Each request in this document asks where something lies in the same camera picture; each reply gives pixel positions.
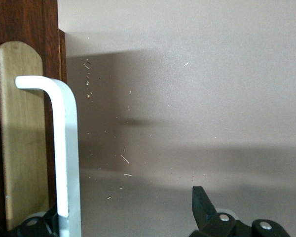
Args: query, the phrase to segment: metal screw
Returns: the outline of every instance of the metal screw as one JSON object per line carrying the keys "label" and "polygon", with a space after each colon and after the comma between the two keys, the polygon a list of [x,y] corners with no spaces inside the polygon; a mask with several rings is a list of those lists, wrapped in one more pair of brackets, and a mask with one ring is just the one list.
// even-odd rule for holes
{"label": "metal screw", "polygon": [[227,215],[225,215],[225,214],[221,214],[221,215],[219,216],[219,218],[220,218],[222,221],[229,221],[229,220],[230,220],[229,217],[228,217]]}
{"label": "metal screw", "polygon": [[260,226],[265,230],[271,230],[272,229],[272,226],[269,223],[265,222],[265,221],[260,222]]}

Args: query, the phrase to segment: wooden panel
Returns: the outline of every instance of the wooden panel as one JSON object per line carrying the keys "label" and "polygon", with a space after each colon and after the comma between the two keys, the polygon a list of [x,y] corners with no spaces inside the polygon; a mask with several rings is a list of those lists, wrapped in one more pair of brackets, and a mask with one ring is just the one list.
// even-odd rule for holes
{"label": "wooden panel", "polygon": [[[0,0],[0,45],[18,40],[30,45],[41,56],[43,75],[59,77],[59,36],[57,0]],[[51,104],[45,105],[49,204],[56,203],[55,162]],[[0,227],[5,228],[3,167],[0,133]]]}
{"label": "wooden panel", "polygon": [[19,41],[0,46],[0,118],[8,230],[47,211],[44,93],[15,86],[16,76],[42,75],[42,61]]}
{"label": "wooden panel", "polygon": [[67,83],[66,67],[66,37],[65,32],[59,30],[60,79]]}

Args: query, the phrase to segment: white metal bracket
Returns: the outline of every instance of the white metal bracket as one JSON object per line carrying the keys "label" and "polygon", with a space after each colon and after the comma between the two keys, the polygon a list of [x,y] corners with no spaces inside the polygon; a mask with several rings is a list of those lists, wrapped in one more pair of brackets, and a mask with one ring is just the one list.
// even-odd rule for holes
{"label": "white metal bracket", "polygon": [[74,94],[62,81],[19,76],[16,87],[44,90],[53,109],[57,212],[60,237],[81,237],[77,110]]}

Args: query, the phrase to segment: wall surface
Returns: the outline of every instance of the wall surface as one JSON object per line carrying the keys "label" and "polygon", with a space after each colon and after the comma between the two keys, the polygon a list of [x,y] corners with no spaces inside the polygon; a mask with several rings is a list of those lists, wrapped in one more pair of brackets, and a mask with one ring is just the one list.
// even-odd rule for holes
{"label": "wall surface", "polygon": [[296,237],[296,1],[58,7],[84,237],[186,237],[192,186]]}

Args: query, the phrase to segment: black clamp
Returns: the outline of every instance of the black clamp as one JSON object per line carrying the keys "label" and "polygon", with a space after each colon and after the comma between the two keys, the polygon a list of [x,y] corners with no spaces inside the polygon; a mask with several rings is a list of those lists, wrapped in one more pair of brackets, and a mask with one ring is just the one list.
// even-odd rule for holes
{"label": "black clamp", "polygon": [[57,206],[52,207],[44,216],[31,217],[11,231],[3,232],[0,237],[59,237]]}
{"label": "black clamp", "polygon": [[193,187],[193,215],[198,231],[190,237],[290,237],[282,226],[270,220],[255,220],[247,226],[227,213],[217,213],[202,187]]}

